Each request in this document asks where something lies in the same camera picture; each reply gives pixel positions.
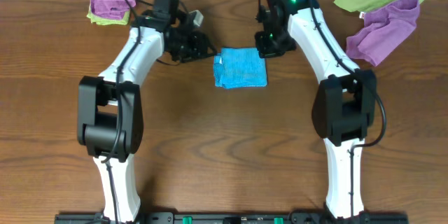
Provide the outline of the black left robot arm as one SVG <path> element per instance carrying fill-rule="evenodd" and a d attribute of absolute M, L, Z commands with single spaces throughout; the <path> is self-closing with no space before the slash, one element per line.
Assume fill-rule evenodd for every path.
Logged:
<path fill-rule="evenodd" d="M 168 52 L 187 63 L 217 51 L 201 32 L 204 16 L 180 0 L 154 0 L 136 14 L 129 37 L 114 61 L 97 77 L 78 85 L 77 139 L 96 164 L 105 207 L 96 223 L 133 223 L 141 199 L 137 192 L 134 155 L 144 134 L 141 85 L 151 67 Z"/>

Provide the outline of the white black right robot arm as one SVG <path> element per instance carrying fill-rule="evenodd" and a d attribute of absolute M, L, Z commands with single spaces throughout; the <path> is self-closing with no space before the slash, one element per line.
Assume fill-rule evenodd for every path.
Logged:
<path fill-rule="evenodd" d="M 375 116 L 376 77 L 361 70 L 330 32 L 317 0 L 267 0 L 259 5 L 255 33 L 261 58 L 300 48 L 318 81 L 311 109 L 328 160 L 328 223 L 366 223 L 361 199 L 362 145 Z"/>

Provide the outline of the blue microfiber cloth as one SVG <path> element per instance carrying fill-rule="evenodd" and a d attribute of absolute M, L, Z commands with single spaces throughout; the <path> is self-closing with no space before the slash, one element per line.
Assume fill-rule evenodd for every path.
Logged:
<path fill-rule="evenodd" d="M 259 88 L 267 85 L 265 60 L 256 48 L 223 48 L 213 59 L 218 88 Z"/>

